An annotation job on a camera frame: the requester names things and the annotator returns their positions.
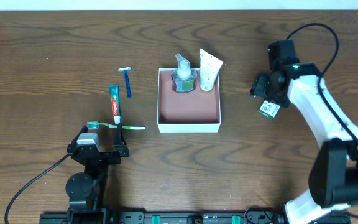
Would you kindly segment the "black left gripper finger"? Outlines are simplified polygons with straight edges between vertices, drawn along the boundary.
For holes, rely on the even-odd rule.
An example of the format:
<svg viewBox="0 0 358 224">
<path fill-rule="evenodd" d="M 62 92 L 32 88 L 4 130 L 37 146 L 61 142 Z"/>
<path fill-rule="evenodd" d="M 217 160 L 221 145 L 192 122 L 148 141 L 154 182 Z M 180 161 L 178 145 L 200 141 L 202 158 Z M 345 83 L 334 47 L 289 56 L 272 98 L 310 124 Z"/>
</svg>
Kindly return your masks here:
<svg viewBox="0 0 358 224">
<path fill-rule="evenodd" d="M 126 142 L 122 135 L 122 125 L 119 124 L 116 128 L 113 146 L 125 146 L 125 145 L 126 145 Z"/>
<path fill-rule="evenodd" d="M 73 142 L 77 142 L 79 136 L 80 136 L 81 134 L 87 133 L 87 132 L 88 132 L 88 128 L 87 128 L 86 125 L 84 125 L 84 126 L 81 128 L 80 132 L 74 137 Z"/>
</svg>

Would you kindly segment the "green white soap packet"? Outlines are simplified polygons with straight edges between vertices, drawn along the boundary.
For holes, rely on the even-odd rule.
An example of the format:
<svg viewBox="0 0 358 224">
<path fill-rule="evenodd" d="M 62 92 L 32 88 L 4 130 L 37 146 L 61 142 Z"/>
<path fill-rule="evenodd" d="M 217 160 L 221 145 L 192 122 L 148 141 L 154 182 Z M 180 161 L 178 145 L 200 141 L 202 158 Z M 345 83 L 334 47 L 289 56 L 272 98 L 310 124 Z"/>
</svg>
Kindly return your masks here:
<svg viewBox="0 0 358 224">
<path fill-rule="evenodd" d="M 277 113 L 280 110 L 280 105 L 275 103 L 268 102 L 264 100 L 259 107 L 259 113 L 266 116 L 269 119 L 275 119 Z"/>
</svg>

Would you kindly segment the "white lotion tube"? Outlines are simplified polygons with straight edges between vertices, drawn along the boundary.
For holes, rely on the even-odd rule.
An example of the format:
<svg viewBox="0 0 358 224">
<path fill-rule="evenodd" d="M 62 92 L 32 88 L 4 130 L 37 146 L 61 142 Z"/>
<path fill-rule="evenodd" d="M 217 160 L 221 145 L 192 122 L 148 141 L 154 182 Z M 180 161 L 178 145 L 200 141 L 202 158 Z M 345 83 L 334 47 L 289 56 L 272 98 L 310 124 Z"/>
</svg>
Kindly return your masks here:
<svg viewBox="0 0 358 224">
<path fill-rule="evenodd" d="M 213 89 L 223 61 L 200 49 L 200 89 L 209 92 Z"/>
</svg>

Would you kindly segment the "clear blue soap pump bottle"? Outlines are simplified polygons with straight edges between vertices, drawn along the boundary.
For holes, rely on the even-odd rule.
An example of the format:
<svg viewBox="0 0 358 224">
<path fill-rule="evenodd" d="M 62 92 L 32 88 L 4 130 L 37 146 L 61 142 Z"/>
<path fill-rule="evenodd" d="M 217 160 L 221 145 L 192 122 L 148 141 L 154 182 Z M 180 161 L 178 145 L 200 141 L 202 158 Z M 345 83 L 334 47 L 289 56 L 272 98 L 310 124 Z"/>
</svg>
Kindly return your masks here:
<svg viewBox="0 0 358 224">
<path fill-rule="evenodd" d="M 173 70 L 171 77 L 173 91 L 177 93 L 188 93 L 195 89 L 198 72 L 191 68 L 190 61 L 180 54 L 176 54 L 177 68 Z"/>
</svg>

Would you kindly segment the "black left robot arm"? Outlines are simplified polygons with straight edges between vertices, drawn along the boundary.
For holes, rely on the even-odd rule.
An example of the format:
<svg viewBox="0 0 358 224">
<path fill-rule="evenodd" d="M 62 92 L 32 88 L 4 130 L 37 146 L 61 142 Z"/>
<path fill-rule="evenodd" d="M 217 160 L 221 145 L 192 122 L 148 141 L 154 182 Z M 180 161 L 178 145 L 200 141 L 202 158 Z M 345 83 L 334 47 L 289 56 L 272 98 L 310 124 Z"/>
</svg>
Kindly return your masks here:
<svg viewBox="0 0 358 224">
<path fill-rule="evenodd" d="M 117 222 L 114 212 L 103 207 L 103 198 L 109 166 L 118 165 L 123 157 L 129 156 L 122 125 L 116 128 L 113 150 L 101 152 L 100 147 L 98 135 L 90 133 L 87 126 L 82 127 L 67 147 L 68 155 L 83 165 L 84 171 L 72 175 L 66 183 L 69 209 L 65 223 Z"/>
</svg>

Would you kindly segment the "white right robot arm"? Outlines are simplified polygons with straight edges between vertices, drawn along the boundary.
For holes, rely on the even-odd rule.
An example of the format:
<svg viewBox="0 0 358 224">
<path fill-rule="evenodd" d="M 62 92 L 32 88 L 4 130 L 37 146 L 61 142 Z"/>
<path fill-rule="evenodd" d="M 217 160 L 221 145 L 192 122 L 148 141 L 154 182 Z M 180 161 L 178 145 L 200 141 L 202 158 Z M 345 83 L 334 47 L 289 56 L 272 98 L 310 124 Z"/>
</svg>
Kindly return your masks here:
<svg viewBox="0 0 358 224">
<path fill-rule="evenodd" d="M 334 222 L 358 204 L 358 127 L 344 114 L 312 63 L 277 65 L 250 90 L 269 103 L 295 105 L 319 146 L 308 190 L 287 202 L 277 223 Z"/>
</svg>

